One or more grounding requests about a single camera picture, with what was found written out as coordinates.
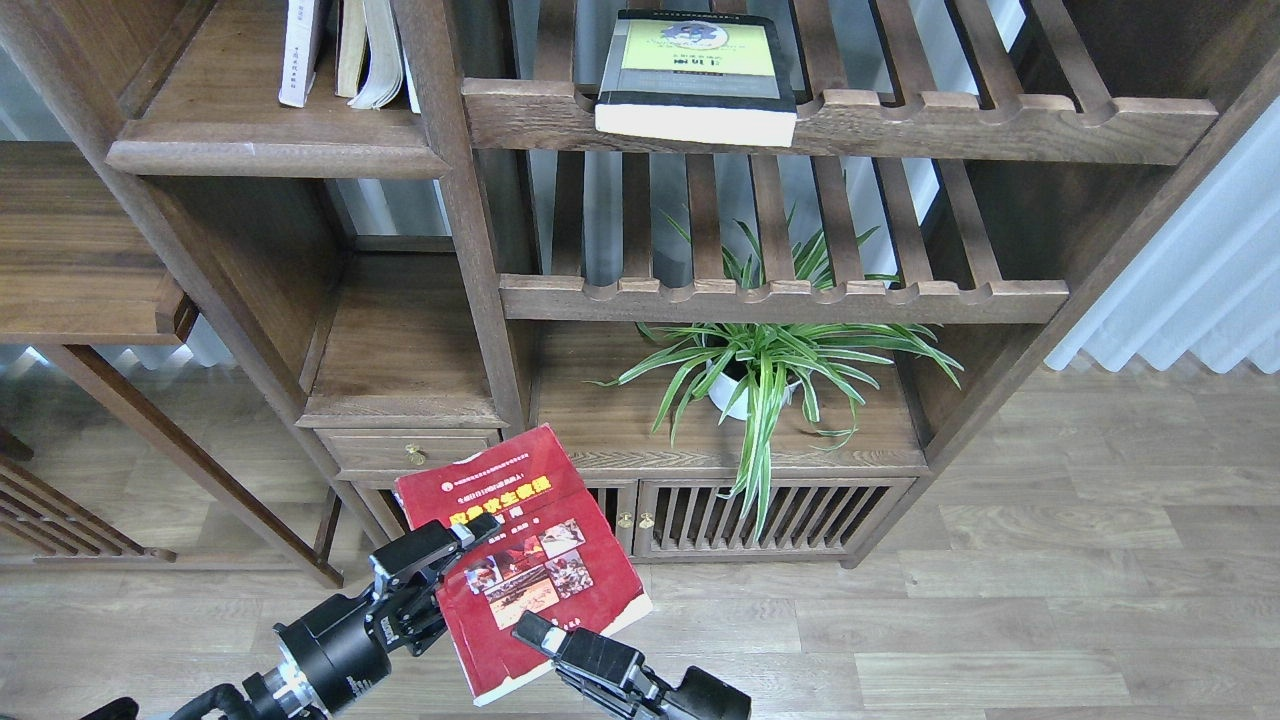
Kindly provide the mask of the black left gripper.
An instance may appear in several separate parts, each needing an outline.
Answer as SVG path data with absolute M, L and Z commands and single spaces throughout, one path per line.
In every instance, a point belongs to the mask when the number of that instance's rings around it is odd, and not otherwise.
M 444 574 L 502 525 L 490 512 L 451 527 L 430 521 L 371 553 L 372 583 L 360 596 L 333 594 L 276 624 L 274 716 L 333 717 L 390 674 L 390 652 L 424 652 L 445 629 L 435 600 Z

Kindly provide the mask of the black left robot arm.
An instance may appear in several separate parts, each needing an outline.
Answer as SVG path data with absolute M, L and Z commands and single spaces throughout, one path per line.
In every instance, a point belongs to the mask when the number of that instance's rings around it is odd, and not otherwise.
M 436 588 L 474 547 L 500 529 L 481 512 L 445 527 L 428 524 L 371 553 L 372 584 L 357 597 L 333 594 L 297 621 L 276 624 L 282 662 L 237 689 L 220 684 L 173 712 L 201 719 L 323 719 L 338 715 L 390 674 L 389 655 L 420 656 L 445 630 Z

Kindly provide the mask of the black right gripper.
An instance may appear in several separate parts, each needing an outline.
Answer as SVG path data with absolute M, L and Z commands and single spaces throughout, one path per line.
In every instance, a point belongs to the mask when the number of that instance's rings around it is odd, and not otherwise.
M 634 647 L 585 628 L 566 632 L 524 611 L 512 637 L 552 657 L 557 675 L 618 719 L 749 719 L 751 698 L 698 666 L 673 687 Z

